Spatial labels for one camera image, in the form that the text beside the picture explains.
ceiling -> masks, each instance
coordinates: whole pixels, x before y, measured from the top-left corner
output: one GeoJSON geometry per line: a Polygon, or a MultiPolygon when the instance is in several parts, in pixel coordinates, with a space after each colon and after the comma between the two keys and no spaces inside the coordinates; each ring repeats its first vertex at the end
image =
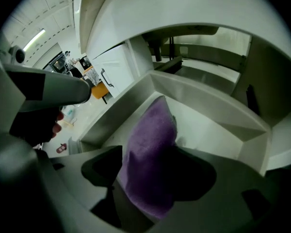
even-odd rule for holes
{"type": "Polygon", "coordinates": [[[43,56],[57,43],[55,36],[69,27],[74,28],[73,0],[23,0],[2,31],[12,46],[24,48],[39,31],[45,30],[27,49],[25,62],[28,62],[35,54],[35,60],[43,56]]]}

person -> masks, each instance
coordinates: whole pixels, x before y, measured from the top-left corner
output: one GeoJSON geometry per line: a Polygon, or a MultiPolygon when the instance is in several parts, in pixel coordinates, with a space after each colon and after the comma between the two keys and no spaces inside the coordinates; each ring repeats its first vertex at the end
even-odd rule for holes
{"type": "Polygon", "coordinates": [[[82,74],[74,66],[74,64],[76,64],[78,62],[78,60],[75,61],[73,58],[70,57],[70,51],[65,52],[65,57],[66,57],[65,63],[67,66],[67,69],[66,69],[67,72],[70,71],[72,73],[73,77],[81,78],[82,74]]]}

floor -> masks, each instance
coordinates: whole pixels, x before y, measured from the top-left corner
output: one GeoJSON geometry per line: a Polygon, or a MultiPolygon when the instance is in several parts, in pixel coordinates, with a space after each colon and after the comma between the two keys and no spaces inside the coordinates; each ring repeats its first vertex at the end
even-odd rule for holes
{"type": "MultiPolygon", "coordinates": [[[[106,101],[108,104],[112,103],[114,98],[111,95],[106,96],[106,101]]],[[[81,136],[84,128],[88,125],[107,107],[103,99],[96,99],[93,96],[83,103],[75,105],[74,107],[74,117],[71,123],[66,123],[69,121],[65,117],[62,121],[58,123],[61,125],[62,130],[56,135],[55,138],[51,139],[50,142],[43,144],[43,150],[47,152],[49,158],[60,157],[68,155],[69,151],[69,138],[76,141],[81,136]],[[67,149],[61,153],[57,153],[56,149],[61,146],[61,144],[67,144],[67,149]]]]}

orange chair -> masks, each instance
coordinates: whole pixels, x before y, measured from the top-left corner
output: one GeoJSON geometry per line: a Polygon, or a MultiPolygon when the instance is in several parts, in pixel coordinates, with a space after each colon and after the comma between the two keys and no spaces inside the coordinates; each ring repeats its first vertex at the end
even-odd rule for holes
{"type": "MultiPolygon", "coordinates": [[[[92,69],[93,66],[87,68],[84,72],[83,75],[88,72],[90,69],[92,69]]],[[[107,104],[106,100],[105,100],[105,95],[107,95],[109,93],[109,90],[107,89],[107,87],[105,86],[105,84],[103,82],[100,82],[97,86],[92,87],[92,95],[96,98],[96,99],[103,99],[103,101],[107,104]]]]}

purple cloth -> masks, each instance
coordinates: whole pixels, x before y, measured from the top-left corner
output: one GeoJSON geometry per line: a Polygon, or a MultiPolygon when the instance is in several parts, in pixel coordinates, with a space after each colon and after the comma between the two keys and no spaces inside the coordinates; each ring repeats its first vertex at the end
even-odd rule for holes
{"type": "Polygon", "coordinates": [[[153,101],[134,127],[119,172],[129,200],[141,211],[158,219],[173,206],[165,178],[162,156],[175,145],[177,128],[166,98],[153,101]]]}

